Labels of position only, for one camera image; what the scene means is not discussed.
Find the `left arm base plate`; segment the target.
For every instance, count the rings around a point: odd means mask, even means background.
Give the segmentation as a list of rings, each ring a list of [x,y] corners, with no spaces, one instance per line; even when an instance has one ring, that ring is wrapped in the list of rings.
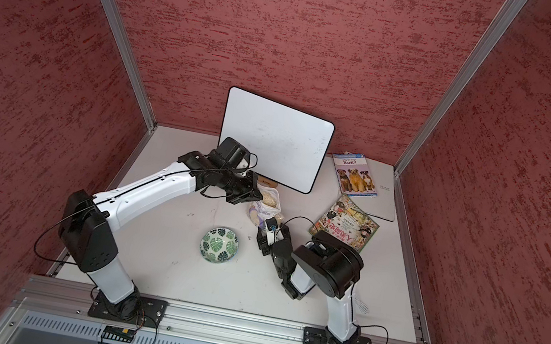
[[[156,329],[165,316],[169,302],[132,294],[119,304],[110,303],[101,290],[91,292],[92,304],[88,310],[91,318],[113,322],[148,326]]]

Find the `instant oatmeal plastic bag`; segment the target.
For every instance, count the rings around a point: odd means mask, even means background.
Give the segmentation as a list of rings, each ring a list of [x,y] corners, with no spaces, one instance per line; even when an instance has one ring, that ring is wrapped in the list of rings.
[[[267,186],[259,186],[258,189],[262,194],[262,199],[249,204],[248,215],[250,220],[260,228],[263,228],[266,220],[270,218],[276,218],[278,222],[281,221],[283,215],[281,213],[279,192],[275,188]]]

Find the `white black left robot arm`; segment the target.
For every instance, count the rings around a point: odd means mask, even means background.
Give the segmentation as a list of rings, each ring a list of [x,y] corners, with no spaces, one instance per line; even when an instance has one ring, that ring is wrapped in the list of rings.
[[[228,137],[209,154],[181,155],[167,168],[124,187],[96,195],[77,191],[58,223],[59,238],[79,270],[95,283],[103,304],[118,315],[136,310],[139,290],[123,268],[115,234],[157,206],[210,187],[223,190],[228,204],[263,199],[253,172],[258,159]]]

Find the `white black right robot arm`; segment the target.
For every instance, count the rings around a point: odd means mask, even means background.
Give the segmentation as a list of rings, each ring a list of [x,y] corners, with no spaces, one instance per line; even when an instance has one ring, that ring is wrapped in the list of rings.
[[[364,268],[360,254],[323,230],[315,232],[305,245],[294,247],[287,225],[272,217],[258,229],[256,240],[262,254],[271,256],[292,300],[304,298],[314,288],[326,295],[325,343],[356,344],[361,332],[352,306],[354,285]]]

